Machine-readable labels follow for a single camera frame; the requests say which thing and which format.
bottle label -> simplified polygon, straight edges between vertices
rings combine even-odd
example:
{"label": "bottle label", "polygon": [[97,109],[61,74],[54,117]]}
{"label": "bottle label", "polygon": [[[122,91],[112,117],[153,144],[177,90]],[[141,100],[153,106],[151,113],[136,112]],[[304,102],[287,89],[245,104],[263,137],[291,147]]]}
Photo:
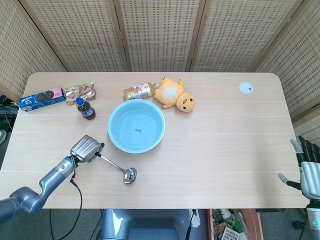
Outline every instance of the bottle label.
{"label": "bottle label", "polygon": [[82,113],[82,115],[84,117],[89,117],[91,114],[94,113],[94,109],[92,108],[92,106],[90,107],[89,111],[87,111],[86,113]]}
{"label": "bottle label", "polygon": [[138,90],[138,92],[130,93],[129,100],[131,99],[145,99],[151,96],[151,89],[147,83],[133,85],[134,89]]}

metal ladle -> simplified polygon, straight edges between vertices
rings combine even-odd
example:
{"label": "metal ladle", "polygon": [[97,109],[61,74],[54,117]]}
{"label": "metal ladle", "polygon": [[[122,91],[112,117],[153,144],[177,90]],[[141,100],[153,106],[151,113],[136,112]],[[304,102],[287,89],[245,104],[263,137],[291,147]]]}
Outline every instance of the metal ladle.
{"label": "metal ladle", "polygon": [[128,169],[123,169],[119,167],[117,164],[110,161],[108,158],[103,156],[101,153],[96,152],[95,155],[100,157],[101,159],[107,161],[109,164],[113,165],[117,169],[119,169],[123,173],[123,183],[125,184],[132,184],[137,178],[137,170],[134,167],[129,167]]}

woven screen panel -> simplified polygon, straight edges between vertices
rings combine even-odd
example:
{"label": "woven screen panel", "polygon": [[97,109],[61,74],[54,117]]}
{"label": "woven screen panel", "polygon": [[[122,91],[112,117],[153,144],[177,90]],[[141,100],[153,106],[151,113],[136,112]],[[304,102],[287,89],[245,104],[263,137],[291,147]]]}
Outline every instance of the woven screen panel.
{"label": "woven screen panel", "polygon": [[294,133],[320,146],[320,110],[315,111],[316,115],[312,119],[294,127]]}
{"label": "woven screen panel", "polygon": [[193,72],[246,72],[296,0],[211,0]]}
{"label": "woven screen panel", "polygon": [[0,31],[0,91],[12,100],[22,97],[31,74],[66,71],[12,0],[0,2]]}
{"label": "woven screen panel", "polygon": [[320,1],[312,0],[259,72],[279,76],[290,113],[320,95]]}
{"label": "woven screen panel", "polygon": [[68,71],[124,71],[108,1],[24,2]]}
{"label": "woven screen panel", "polygon": [[199,0],[120,0],[132,70],[184,72],[198,7]]}

blue bottle cap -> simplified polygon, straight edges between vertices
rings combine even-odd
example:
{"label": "blue bottle cap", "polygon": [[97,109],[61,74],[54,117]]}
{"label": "blue bottle cap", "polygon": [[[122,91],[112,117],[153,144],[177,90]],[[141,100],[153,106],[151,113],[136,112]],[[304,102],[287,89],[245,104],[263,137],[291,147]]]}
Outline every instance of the blue bottle cap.
{"label": "blue bottle cap", "polygon": [[81,106],[85,103],[85,100],[82,97],[77,97],[75,102],[76,102],[76,104]]}

cardboard box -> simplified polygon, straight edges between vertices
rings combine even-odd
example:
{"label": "cardboard box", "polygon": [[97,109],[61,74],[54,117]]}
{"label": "cardboard box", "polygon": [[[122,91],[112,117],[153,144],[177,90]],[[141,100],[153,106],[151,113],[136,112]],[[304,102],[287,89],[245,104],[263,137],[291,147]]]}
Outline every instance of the cardboard box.
{"label": "cardboard box", "polygon": [[31,96],[22,97],[19,100],[19,106],[23,111],[29,112],[65,100],[66,96],[64,90],[57,87]]}

